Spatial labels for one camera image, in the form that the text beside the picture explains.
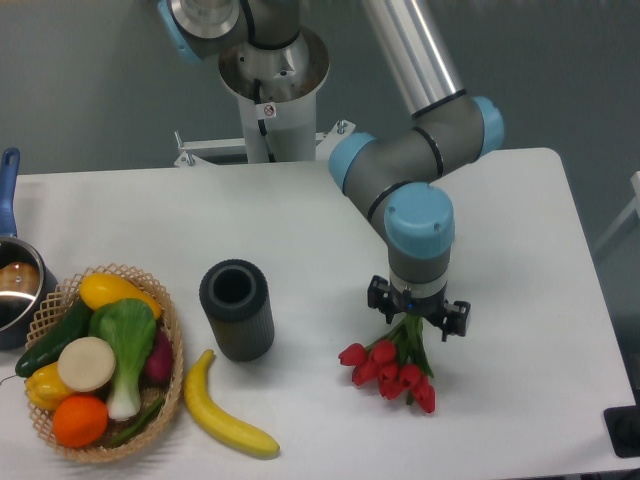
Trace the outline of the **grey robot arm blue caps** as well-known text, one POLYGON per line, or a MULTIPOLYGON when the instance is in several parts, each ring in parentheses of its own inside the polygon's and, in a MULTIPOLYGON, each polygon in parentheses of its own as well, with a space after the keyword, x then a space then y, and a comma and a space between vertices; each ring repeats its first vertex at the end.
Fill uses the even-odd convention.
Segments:
POLYGON ((368 1, 365 14, 413 125, 396 139, 335 132, 319 140, 316 95, 329 72, 321 38, 296 1, 161 1, 159 15, 191 62, 216 57, 236 97, 251 163, 326 159, 340 189, 385 242, 389 275, 374 278, 371 308, 424 318, 464 336, 470 306, 445 297, 455 237, 453 206, 435 185, 498 149, 499 110, 464 89, 428 5, 368 1))

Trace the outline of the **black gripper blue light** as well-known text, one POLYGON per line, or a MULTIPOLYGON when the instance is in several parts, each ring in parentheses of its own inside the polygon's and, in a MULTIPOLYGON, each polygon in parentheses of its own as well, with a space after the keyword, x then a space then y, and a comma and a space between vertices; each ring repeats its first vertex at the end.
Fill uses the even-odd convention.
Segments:
POLYGON ((387 323, 392 323, 396 314, 405 313, 428 318, 435 314, 432 324, 441 331, 441 341, 450 336, 467 335, 471 304, 466 301, 445 301, 446 287, 426 297, 416 297, 391 286, 385 278, 374 275, 367 287, 367 305, 378 310, 387 323))

